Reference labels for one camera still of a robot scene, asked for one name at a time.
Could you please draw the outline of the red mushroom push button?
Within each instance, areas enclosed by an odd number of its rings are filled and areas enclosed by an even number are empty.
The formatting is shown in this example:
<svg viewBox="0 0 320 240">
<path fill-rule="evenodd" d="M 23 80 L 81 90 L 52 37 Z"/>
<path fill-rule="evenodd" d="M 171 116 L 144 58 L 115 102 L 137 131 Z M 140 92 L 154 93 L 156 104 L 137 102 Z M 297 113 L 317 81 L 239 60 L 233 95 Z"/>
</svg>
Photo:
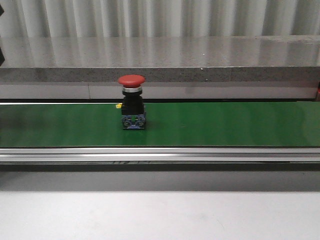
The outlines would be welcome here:
<svg viewBox="0 0 320 240">
<path fill-rule="evenodd" d="M 146 111 L 142 84 L 145 77 L 137 74 L 123 75 L 118 79 L 124 95 L 121 104 L 121 122 L 124 130 L 144 130 L 146 127 Z"/>
</svg>

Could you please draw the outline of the grey speckled stone counter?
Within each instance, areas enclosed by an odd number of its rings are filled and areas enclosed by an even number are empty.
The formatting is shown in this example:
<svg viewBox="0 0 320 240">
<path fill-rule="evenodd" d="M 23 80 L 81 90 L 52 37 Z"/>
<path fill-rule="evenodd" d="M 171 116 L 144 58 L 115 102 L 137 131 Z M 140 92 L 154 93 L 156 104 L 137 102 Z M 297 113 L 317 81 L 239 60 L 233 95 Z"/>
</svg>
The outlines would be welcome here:
<svg viewBox="0 0 320 240">
<path fill-rule="evenodd" d="M 317 36 L 5 37 L 0 97 L 120 99 L 123 75 L 146 99 L 314 99 Z"/>
</svg>

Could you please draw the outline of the white pleated curtain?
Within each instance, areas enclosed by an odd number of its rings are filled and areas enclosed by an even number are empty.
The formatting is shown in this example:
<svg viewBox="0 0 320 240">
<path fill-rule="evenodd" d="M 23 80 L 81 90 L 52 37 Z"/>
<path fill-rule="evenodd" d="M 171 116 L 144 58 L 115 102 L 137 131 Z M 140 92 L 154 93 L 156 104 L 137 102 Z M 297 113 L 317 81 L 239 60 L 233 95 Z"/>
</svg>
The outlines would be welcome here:
<svg viewBox="0 0 320 240">
<path fill-rule="evenodd" d="M 317 0 L 3 0 L 0 4 L 3 38 L 320 33 Z"/>
</svg>

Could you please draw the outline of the aluminium conveyor side rail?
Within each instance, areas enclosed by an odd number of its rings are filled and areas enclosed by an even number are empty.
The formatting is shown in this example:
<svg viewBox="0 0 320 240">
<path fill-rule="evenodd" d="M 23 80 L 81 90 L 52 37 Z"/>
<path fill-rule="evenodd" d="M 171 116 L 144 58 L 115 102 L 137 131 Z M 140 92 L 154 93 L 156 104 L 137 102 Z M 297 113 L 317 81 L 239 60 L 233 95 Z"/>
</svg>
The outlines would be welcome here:
<svg viewBox="0 0 320 240">
<path fill-rule="evenodd" d="M 1 165 L 318 164 L 319 147 L 5 147 Z"/>
</svg>

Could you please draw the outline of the green conveyor belt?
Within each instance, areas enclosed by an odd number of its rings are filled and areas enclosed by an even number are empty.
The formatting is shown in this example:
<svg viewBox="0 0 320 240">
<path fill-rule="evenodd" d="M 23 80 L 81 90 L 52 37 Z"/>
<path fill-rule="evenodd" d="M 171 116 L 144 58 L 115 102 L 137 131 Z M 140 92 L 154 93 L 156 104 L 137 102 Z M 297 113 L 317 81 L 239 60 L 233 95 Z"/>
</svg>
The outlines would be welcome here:
<svg viewBox="0 0 320 240">
<path fill-rule="evenodd" d="M 124 130 L 114 103 L 3 104 L 2 147 L 318 147 L 318 102 L 147 103 L 146 128 Z"/>
</svg>

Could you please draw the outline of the black object at left edge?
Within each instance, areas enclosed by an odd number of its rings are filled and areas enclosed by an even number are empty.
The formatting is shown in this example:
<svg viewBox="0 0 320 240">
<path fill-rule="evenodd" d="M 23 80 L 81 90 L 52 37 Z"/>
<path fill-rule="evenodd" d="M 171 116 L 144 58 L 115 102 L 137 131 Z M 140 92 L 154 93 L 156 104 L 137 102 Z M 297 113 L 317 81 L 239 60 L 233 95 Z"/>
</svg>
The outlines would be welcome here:
<svg viewBox="0 0 320 240">
<path fill-rule="evenodd" d="M 0 5 L 0 17 L 3 15 L 3 13 L 4 13 L 4 9 Z M 5 61 L 5 57 L 3 55 L 2 49 L 0 48 L 0 66 L 4 63 L 4 61 Z"/>
</svg>

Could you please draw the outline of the red object at right edge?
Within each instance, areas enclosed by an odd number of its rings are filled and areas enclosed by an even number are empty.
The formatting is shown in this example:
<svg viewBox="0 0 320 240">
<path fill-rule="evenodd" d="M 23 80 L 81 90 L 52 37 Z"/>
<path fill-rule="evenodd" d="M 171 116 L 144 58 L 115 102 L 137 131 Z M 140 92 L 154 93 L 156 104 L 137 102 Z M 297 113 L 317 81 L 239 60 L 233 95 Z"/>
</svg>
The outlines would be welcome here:
<svg viewBox="0 0 320 240">
<path fill-rule="evenodd" d="M 316 92 L 316 98 L 315 98 L 315 100 L 316 100 L 317 102 L 320 101 L 320 84 L 319 84 L 318 87 L 317 87 L 317 92 Z"/>
</svg>

